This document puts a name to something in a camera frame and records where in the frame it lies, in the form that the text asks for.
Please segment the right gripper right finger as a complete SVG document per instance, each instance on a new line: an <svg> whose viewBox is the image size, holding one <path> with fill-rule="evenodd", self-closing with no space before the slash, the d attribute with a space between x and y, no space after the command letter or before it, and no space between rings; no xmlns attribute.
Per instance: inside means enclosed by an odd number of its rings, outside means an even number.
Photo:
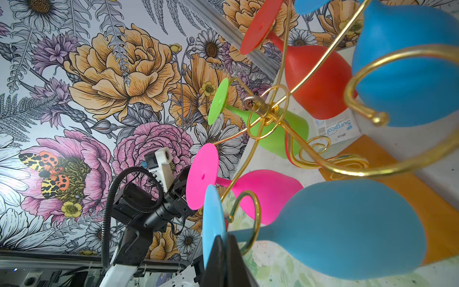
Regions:
<svg viewBox="0 0 459 287"><path fill-rule="evenodd" d="M234 235L227 237L227 286L258 287L258 283L246 267Z"/></svg>

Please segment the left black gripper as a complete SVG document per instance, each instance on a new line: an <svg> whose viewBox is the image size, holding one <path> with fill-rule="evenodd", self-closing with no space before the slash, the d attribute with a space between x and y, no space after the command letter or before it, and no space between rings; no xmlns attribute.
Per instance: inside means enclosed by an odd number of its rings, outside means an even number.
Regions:
<svg viewBox="0 0 459 287"><path fill-rule="evenodd" d="M186 182L191 166L182 169L166 193L166 209L176 218L187 219L196 214L186 201Z"/></svg>

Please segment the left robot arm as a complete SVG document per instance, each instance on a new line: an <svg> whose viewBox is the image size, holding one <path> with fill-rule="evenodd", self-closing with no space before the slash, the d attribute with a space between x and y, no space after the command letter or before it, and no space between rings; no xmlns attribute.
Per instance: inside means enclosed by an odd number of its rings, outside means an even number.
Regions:
<svg viewBox="0 0 459 287"><path fill-rule="evenodd" d="M148 192L131 182L121 190L123 179L131 173L146 175L158 188L158 199L154 200ZM129 167L114 179L102 224L103 273L97 283L99 287L126 287L144 261L154 233L165 232L173 226L175 218L186 220L196 213L184 199L189 173L190 167L185 167L168 190L143 167ZM113 254L109 247L112 219L126 226Z"/></svg>

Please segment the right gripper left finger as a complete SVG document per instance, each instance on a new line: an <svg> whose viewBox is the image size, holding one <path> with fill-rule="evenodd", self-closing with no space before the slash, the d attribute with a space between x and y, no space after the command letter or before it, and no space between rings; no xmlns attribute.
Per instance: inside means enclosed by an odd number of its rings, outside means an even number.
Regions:
<svg viewBox="0 0 459 287"><path fill-rule="evenodd" d="M225 287L225 249L222 245L214 245L210 253L208 265L200 281L200 287Z"/></svg>

